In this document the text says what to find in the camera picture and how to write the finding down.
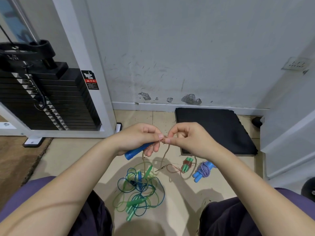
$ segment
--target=wall socket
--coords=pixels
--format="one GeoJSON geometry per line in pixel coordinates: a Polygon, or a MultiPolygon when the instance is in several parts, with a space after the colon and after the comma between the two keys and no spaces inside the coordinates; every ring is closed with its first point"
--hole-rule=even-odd
{"type": "Polygon", "coordinates": [[[301,57],[290,57],[289,60],[285,63],[285,65],[282,67],[282,69],[305,70],[310,65],[311,62],[312,62],[312,59],[301,58],[301,57]]]}

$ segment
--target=warning label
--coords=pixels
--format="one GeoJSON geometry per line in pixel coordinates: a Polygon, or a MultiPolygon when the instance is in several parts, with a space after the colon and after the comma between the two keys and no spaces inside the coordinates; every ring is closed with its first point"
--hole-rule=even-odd
{"type": "Polygon", "coordinates": [[[86,86],[90,90],[99,90],[94,73],[89,70],[81,70],[86,86]]]}

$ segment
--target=dark purple pants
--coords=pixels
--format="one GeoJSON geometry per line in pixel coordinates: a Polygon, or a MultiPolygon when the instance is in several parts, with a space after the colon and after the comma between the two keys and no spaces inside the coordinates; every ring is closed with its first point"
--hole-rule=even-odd
{"type": "MultiPolygon", "coordinates": [[[[53,178],[40,178],[22,186],[0,212],[0,222],[53,178]]],[[[315,203],[313,201],[287,189],[278,188],[277,190],[315,219],[315,203]]],[[[92,191],[69,235],[111,235],[112,228],[113,223],[109,211],[104,202],[92,191]]],[[[199,235],[256,236],[261,234],[243,204],[235,197],[220,202],[212,202],[206,206],[200,217],[199,235]]]]}

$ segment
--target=baseboard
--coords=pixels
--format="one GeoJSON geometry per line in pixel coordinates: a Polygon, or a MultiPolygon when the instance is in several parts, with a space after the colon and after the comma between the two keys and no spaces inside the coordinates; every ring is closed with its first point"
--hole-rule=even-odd
{"type": "Polygon", "coordinates": [[[113,109],[117,110],[142,110],[142,111],[161,111],[174,112],[176,108],[211,108],[228,109],[238,115],[264,116],[268,108],[238,108],[226,106],[200,106],[188,104],[166,104],[166,103],[130,103],[130,102],[112,102],[113,109]]]}

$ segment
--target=black mat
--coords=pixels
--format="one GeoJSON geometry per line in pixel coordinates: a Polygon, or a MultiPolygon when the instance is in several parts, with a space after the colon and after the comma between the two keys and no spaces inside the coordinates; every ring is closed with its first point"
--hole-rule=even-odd
{"type": "MultiPolygon", "coordinates": [[[[252,139],[237,115],[226,109],[177,108],[176,122],[197,122],[222,146],[235,155],[253,156],[258,153],[252,139]]],[[[182,155],[191,155],[181,149],[182,155]]]]}

